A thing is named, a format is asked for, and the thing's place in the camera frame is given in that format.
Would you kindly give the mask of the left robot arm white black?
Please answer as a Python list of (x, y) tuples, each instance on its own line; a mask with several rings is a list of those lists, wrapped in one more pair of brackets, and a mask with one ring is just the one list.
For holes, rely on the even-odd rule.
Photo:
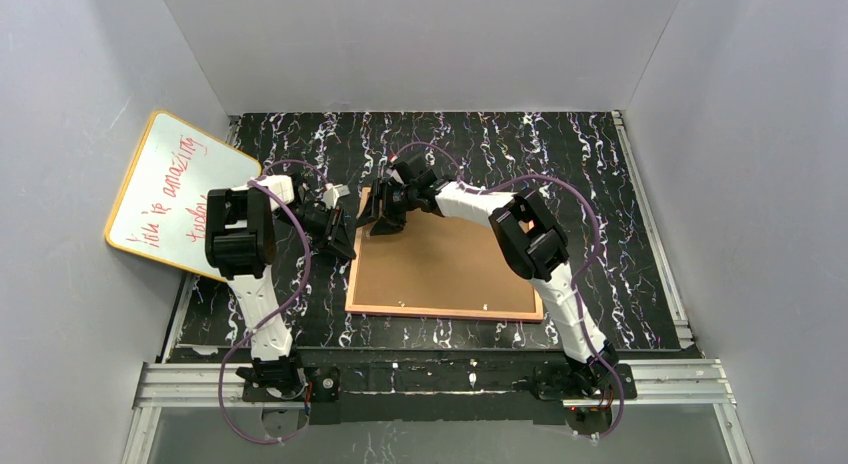
[(274, 213), (301, 231), (308, 245), (343, 260), (356, 258), (350, 218), (340, 200), (350, 190), (327, 184), (309, 190), (296, 175), (264, 176), (253, 185), (213, 189), (207, 194), (205, 254), (234, 293), (251, 331), (251, 359), (258, 366), (292, 357), (293, 335), (279, 310), (272, 267), (277, 239)]

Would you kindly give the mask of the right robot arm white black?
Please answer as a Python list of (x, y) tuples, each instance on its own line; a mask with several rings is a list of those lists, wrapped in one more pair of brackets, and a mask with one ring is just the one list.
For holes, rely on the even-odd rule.
[(395, 156), (388, 175), (373, 181), (357, 224), (371, 226), (374, 235), (396, 234), (415, 210), (490, 229), (509, 268), (541, 298), (573, 371), (591, 381), (612, 371), (615, 350), (586, 309), (574, 281), (568, 237), (537, 189), (475, 188), (437, 175), (420, 155)]

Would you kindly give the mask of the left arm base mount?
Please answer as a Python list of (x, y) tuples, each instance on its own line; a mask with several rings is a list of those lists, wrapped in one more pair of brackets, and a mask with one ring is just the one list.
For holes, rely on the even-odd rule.
[(236, 375), (244, 380), (242, 399), (246, 402), (337, 401), (341, 372), (336, 367), (271, 366), (258, 372), (255, 366), (239, 367)]

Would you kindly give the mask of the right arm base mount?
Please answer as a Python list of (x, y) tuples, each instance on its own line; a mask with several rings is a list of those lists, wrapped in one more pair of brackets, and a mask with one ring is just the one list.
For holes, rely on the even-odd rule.
[(577, 401), (566, 405), (566, 421), (581, 432), (602, 432), (614, 421), (613, 407), (638, 397), (631, 367), (613, 366), (618, 378), (600, 363), (591, 366), (544, 364), (529, 378), (529, 390), (542, 401)]

